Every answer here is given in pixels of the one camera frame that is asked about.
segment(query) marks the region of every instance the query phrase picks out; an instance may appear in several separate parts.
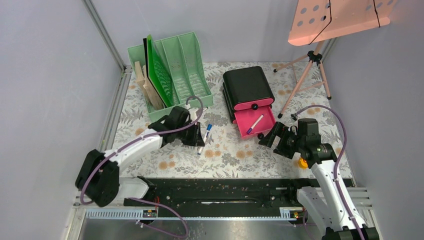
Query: floral pattern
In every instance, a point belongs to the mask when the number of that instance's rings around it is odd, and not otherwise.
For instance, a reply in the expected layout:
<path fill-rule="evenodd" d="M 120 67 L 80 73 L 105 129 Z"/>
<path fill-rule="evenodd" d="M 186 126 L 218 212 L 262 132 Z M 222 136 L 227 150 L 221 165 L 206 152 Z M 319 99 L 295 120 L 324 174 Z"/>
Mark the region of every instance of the floral pattern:
<path fill-rule="evenodd" d="M 213 94 L 213 106 L 209 107 L 202 118 L 202 133 L 206 126 L 212 124 L 210 137 L 202 155 L 197 155 L 197 148 L 184 146 L 176 140 L 171 144 L 155 150 L 130 165 L 121 174 L 122 177 L 144 176 L 148 178 L 314 178 L 309 169 L 298 165 L 299 154 L 293 159 L 273 153 L 272 148 L 258 144 L 252 137 L 241 139 L 237 125 L 230 123 L 228 111 L 222 94 L 223 74 L 228 70 L 261 66 L 275 96 L 272 111 L 278 115 L 284 103 L 296 85 L 292 67 L 276 73 L 273 69 L 281 63 L 272 62 L 210 62 L 204 63 L 204 73 L 210 91 Z M 295 64 L 296 76 L 300 76 L 306 62 Z M 313 66 L 302 87 L 308 87 L 321 81 L 319 69 Z M 324 86 L 313 87 L 297 93 L 291 100 L 282 123 L 290 126 L 295 122 L 290 114 L 312 105 L 321 104 L 329 107 Z M 300 114 L 301 118 L 315 118 L 319 123 L 322 141 L 330 143 L 338 154 L 342 147 L 336 119 L 327 110 L 310 108 Z M 142 91 L 136 84 L 136 76 L 131 75 L 122 113 L 119 119 L 113 147 L 116 148 L 142 133 L 150 124 L 146 103 Z M 340 163 L 340 173 L 344 178 L 352 178 L 351 169 L 344 155 Z"/>

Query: gray wall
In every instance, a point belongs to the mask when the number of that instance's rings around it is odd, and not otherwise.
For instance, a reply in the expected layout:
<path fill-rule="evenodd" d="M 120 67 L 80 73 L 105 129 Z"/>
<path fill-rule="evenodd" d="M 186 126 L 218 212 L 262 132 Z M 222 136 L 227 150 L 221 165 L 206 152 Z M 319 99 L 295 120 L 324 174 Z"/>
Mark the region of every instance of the gray wall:
<path fill-rule="evenodd" d="M 82 1 L 0 1 L 1 239 L 60 238 L 119 76 Z"/>
<path fill-rule="evenodd" d="M 315 46 L 292 46 L 295 0 L 93 0 L 122 59 L 151 34 L 195 31 L 204 62 L 290 62 Z"/>
<path fill-rule="evenodd" d="M 424 1 L 399 1 L 390 25 L 340 38 L 325 61 L 349 162 L 384 240 L 423 238 L 422 9 Z"/>

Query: orange round object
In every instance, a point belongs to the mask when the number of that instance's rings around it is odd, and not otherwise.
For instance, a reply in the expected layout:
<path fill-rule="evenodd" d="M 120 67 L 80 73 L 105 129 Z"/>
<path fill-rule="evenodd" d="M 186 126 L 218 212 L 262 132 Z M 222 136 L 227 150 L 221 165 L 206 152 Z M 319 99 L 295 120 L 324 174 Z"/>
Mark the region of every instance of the orange round object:
<path fill-rule="evenodd" d="M 307 168 L 308 168 L 308 163 L 306 162 L 306 160 L 305 160 L 305 159 L 303 159 L 303 158 L 299 157 L 299 161 L 298 161 L 298 163 L 299 163 L 299 167 L 300 167 L 301 169 L 307 169 Z"/>

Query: black and pink storage box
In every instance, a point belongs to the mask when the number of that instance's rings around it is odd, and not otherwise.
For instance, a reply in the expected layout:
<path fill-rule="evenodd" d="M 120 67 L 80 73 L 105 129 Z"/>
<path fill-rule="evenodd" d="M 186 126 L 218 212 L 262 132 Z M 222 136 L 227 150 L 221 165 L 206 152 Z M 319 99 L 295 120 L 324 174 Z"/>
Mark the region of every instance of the black and pink storage box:
<path fill-rule="evenodd" d="M 229 119 L 238 125 L 241 138 L 266 134 L 276 123 L 272 108 L 275 98 L 260 66 L 226 71 L 223 74 L 223 95 Z M 250 134 L 247 131 L 263 114 Z"/>

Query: white marker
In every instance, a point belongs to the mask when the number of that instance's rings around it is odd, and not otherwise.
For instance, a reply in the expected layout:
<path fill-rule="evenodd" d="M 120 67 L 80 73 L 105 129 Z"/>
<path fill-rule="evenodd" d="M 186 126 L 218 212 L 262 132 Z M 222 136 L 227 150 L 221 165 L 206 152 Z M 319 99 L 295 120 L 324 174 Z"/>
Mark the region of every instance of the white marker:
<path fill-rule="evenodd" d="M 250 134 L 252 132 L 252 130 L 256 127 L 256 125 L 258 125 L 262 118 L 264 118 L 263 114 L 261 114 L 258 119 L 253 123 L 253 125 L 249 128 L 249 130 L 247 130 L 247 134 Z"/>
<path fill-rule="evenodd" d="M 206 132 L 204 133 L 204 137 L 203 137 L 204 144 L 206 144 L 206 139 L 209 136 L 209 132 L 211 131 L 211 128 L 212 128 L 212 124 L 208 124 L 207 125 L 207 128 L 206 128 Z M 197 151 L 197 154 L 198 155 L 202 155 L 202 151 L 203 151 L 203 147 L 201 146 L 201 147 L 199 147 L 199 150 Z"/>

